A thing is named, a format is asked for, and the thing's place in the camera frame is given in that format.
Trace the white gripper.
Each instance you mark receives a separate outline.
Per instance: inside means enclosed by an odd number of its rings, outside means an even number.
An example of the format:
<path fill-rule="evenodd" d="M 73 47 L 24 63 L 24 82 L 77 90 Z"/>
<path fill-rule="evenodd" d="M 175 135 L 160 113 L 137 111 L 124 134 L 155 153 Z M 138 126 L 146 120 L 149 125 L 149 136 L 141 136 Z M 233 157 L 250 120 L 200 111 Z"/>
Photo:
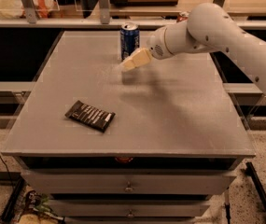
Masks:
<path fill-rule="evenodd" d="M 122 71 L 127 72 L 134 68 L 149 64 L 152 61 L 152 56 L 158 60 L 173 57 L 174 54 L 166 45 L 166 31 L 167 28 L 162 27 L 152 32 L 147 40 L 148 49 L 136 49 L 129 57 L 125 58 L 120 64 Z"/>

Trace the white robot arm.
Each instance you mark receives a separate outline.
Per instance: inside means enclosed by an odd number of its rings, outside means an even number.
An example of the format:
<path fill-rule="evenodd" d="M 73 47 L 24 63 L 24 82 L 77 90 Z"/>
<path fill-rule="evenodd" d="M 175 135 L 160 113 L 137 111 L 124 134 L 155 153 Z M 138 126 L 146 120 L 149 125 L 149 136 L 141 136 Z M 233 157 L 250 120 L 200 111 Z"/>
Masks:
<path fill-rule="evenodd" d="M 209 51 L 226 55 L 266 95 L 266 42 L 245 32 L 212 3 L 199 4 L 186 20 L 154 31 L 147 45 L 125 58 L 120 67 L 127 72 L 152 59 Z"/>

